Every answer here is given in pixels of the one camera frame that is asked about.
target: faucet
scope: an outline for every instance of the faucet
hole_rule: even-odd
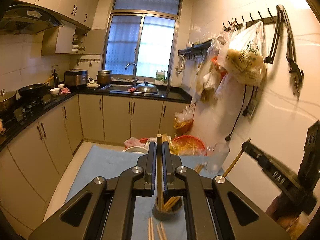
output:
[[[133,62],[129,63],[127,66],[125,66],[125,70],[127,70],[130,65],[133,65],[133,73],[132,73],[133,81],[132,81],[132,84],[135,87],[137,85],[137,81],[139,80],[137,78],[137,65],[135,63],[133,63]]]

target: frosted glass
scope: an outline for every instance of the frosted glass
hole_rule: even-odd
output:
[[[135,9],[178,14],[180,0],[116,0],[114,9]]]
[[[175,20],[171,19],[152,16],[144,18],[137,76],[155,78],[157,69],[168,69],[174,25]]]
[[[132,15],[112,17],[106,54],[106,70],[112,70],[113,74],[132,75],[132,65],[127,70],[124,68],[128,63],[134,62],[141,18],[141,16]]]

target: tile floor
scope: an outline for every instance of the tile floor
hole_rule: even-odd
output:
[[[78,171],[84,162],[87,154],[89,153],[91,147],[97,145],[101,148],[123,151],[124,147],[105,145],[99,143],[83,142],[77,152],[75,153],[72,161],[64,172],[60,179],[60,182],[50,200],[47,212],[45,213],[43,221],[46,221],[50,216],[52,216],[59,208],[61,208],[68,196],[69,190],[71,189],[72,183],[78,174]]]

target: lower cabinet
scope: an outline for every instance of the lower cabinet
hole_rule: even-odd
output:
[[[58,105],[39,119],[39,126],[49,155],[58,173],[62,176],[72,160],[72,151],[62,115]]]
[[[44,201],[49,201],[60,176],[45,146],[38,121],[18,134],[8,144],[8,148],[33,189]]]
[[[156,137],[159,131],[163,101],[133,98],[131,136],[138,139]]]
[[[25,151],[21,151],[20,153],[28,155]],[[29,159],[32,162],[37,162],[31,156],[29,156]],[[26,174],[29,174],[29,172],[24,174],[21,172],[22,168],[18,168],[8,148],[4,148],[0,152],[0,177],[2,178],[0,183],[1,210],[10,213],[11,216],[6,215],[6,212],[4,212],[16,232],[25,231],[21,235],[27,239],[27,234],[29,234],[28,228],[34,230],[42,223],[46,211],[46,203],[36,193],[30,182],[26,180]],[[44,184],[42,187],[45,188],[45,184],[50,183],[50,180],[42,181],[42,183]]]
[[[103,142],[102,96],[79,94],[79,107],[83,137]]]
[[[162,107],[159,133],[166,133],[167,135],[170,135],[173,139],[176,133],[175,128],[173,128],[174,113],[182,112],[183,109],[186,109],[187,106],[189,106],[189,104],[165,101]]]
[[[62,103],[62,110],[71,151],[74,153],[83,139],[78,96],[73,96],[64,101]]]
[[[107,143],[123,145],[130,138],[132,98],[103,96],[104,135]]]

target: metal screw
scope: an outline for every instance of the metal screw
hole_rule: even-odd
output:
[[[96,178],[94,178],[93,182],[95,184],[101,184],[104,182],[104,177],[96,177]]]
[[[223,176],[217,176],[214,179],[219,184],[224,183],[226,181],[226,179]]]
[[[142,171],[142,168],[139,166],[135,166],[131,170],[133,173],[140,173]]]
[[[179,173],[184,173],[184,172],[187,171],[187,168],[186,168],[185,166],[179,166],[179,167],[177,168],[177,171],[178,171]]]

